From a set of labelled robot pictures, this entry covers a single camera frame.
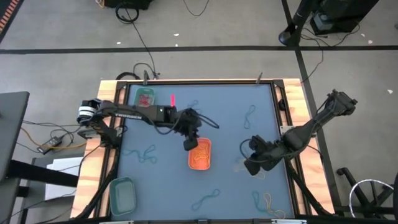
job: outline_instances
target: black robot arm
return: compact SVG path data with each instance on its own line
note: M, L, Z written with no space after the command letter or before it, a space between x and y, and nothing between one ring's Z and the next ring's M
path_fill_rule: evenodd
M319 6L319 0L302 0L292 22L279 34L279 41L286 46L298 46L301 31L311 12Z
M244 165L251 175L256 175L260 167L264 170L273 169L283 158L292 159L298 156L308 145L311 137L323 125L336 116L351 115L355 110L356 100L351 99L344 92L333 90L324 102L324 109L303 126L288 130L279 140L265 141L260 136L253 136L240 145L242 155L246 158ZM249 142L254 152L250 157L244 155L242 145Z
M171 131L185 136L184 149L189 151L198 146L197 131L201 126L203 115L188 108L177 111L174 106L129 106L120 105L99 99L85 100L79 107L77 121L81 126L91 129L79 132L83 138L90 138L90 134L99 134L101 143L110 148L120 147L120 135L114 128L108 127L103 121L107 117L137 119L155 126L159 134L168 134ZM170 130L162 133L157 128L166 127Z

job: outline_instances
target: black stand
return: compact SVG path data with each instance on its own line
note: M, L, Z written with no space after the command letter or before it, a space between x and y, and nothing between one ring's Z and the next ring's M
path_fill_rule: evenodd
M350 186L354 186L357 181L354 179L351 172L348 168L340 168L337 171L338 175L345 175ZM353 207L354 212L362 213L365 218L381 218L386 219L382 214L394 214L393 208L381 207L381 204L387 200L387 198L393 193L393 190L389 187L383 187L383 191L377 195L376 189L374 188L374 183L371 182L372 193L373 193L373 201L369 202L366 198L365 194L361 190L361 187L358 186L355 188L354 193L357 196L361 206ZM348 206L335 206L335 212L349 212Z
M67 187L76 187L78 182L78 176L46 169L43 167L33 166L25 162L15 160L10 161L7 177L35 180Z

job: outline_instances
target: gray floor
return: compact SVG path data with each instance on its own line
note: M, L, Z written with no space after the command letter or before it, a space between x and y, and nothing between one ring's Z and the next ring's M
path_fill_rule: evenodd
M205 0L187 2L198 12ZM299 1L288 2L294 12ZM362 21L361 30L349 36L343 45L369 45L369 40L373 45L398 45L398 30L394 29L397 10L397 1L380 0ZM285 26L279 0L212 0L198 18L186 11L181 0L155 0L137 22L142 37L151 47L280 46L277 35ZM327 41L333 44L340 38L341 35L331 35ZM302 41L302 45L315 43ZM25 0L0 44L0 49L93 47L142 47L142 44L131 26L120 24L112 9L101 9L94 0ZM320 61L320 54L303 52L308 72ZM294 52L162 52L153 56L157 70L167 79L254 78L260 72L264 72L264 78L300 78ZM398 109L397 61L398 51L325 52L325 61L310 79L318 106L332 88L345 91L359 101L354 115L335 119L325 126L333 168L348 167L358 180L375 178L392 182L398 170L394 116ZM80 101L96 96L100 80L114 79L121 72L131 71L136 62L149 62L148 54L0 55L0 92L30 92L27 120L74 124ZM51 130L27 128L38 142L47 140ZM23 134L19 141L33 147ZM76 153L76 150L62 153ZM14 154L16 159L26 162L35 156L21 147ZM336 180L340 197L346 203L348 183L340 177ZM371 196L370 188L366 195ZM69 206L60 203L32 209L28 223L57 216ZM20 200L14 210L19 209Z

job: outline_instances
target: blue string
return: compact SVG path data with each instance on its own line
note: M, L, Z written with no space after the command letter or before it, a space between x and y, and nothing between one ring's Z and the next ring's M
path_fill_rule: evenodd
M215 197L218 197L218 196L220 195L220 193L221 193L221 191L220 191L219 189L214 189L214 191L213 191L213 193L211 193L211 195L206 195L206 196L204 196L203 198L201 198L197 203L194 203L194 204L191 206L191 209L192 209L193 211L199 210L199 208L201 207L203 201L205 201L205 200L208 199L208 198L215 198Z
M249 107L249 111L244 115L244 124L243 127L246 129L250 129L250 121L249 121L249 115L253 114L253 112L256 110L256 106L251 105Z
M152 164L156 164L157 163L157 157L155 156L148 156L148 153L153 152L156 150L156 146L154 144L150 145L145 151L144 154L141 156L140 151L138 150L122 150L122 155L124 156L129 156L133 153L137 154L138 157L138 161L140 163L144 163L145 161L150 161Z
M187 108L194 109L196 112L198 112L198 113L201 114L201 109L199 109L199 108L194 108L194 106L197 106L198 104L199 104L199 101L198 101L198 100L194 100L194 101L192 101L192 103L190 103L190 104L187 105Z
M260 194L259 192L253 191L251 192L251 195L253 196L253 200L254 200L254 206L256 206L256 209L259 212L264 212L266 213L267 210L260 208L259 203L260 203Z

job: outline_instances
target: wooden table frame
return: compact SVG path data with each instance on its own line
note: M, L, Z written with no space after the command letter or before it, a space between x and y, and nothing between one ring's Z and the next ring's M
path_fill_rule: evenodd
M99 92L97 98L101 100L118 101L119 103L126 103L127 99L124 98L126 82L129 84L142 84L142 80L103 80L99 86ZM192 82L199 82L201 85L205 83L216 83L225 84L255 84L256 79L217 79L217 80L148 80L149 85L167 85L167 84L186 84ZM280 124L284 126L293 125L300 126L305 124L309 119L309 113L307 104L304 98L302 86L299 79L283 79L283 80L272 80L262 79L261 82L269 83L272 82L271 88L274 90L277 101L285 100L288 109L286 111L278 110L278 117ZM118 126L121 122L119 118L107 118L105 122L111 126ZM87 141L85 155L90 153L100 143L99 139L90 139ZM309 146L318 149L317 141L312 138ZM100 147L95 152L90 154L83 162L79 181L77 185L75 200L73 202L72 212L70 217L75 217L88 204L93 195L98 189L99 183L102 178L111 169L114 160L114 150L105 151L104 148ZM292 159L292 164L295 167L297 173L303 177L305 185L314 195L314 197L321 203L321 205L330 213L334 213L331 196L326 182L325 171L320 159L320 155L317 151L306 148L298 158ZM294 183L290 178L290 186L294 185L293 192L291 192L291 199L296 208L293 205L294 213L296 214L316 214L314 209L310 207L308 202L303 198L301 190L297 184ZM100 209L95 210L96 216L104 217L109 213L108 209L109 190L106 189L103 194Z

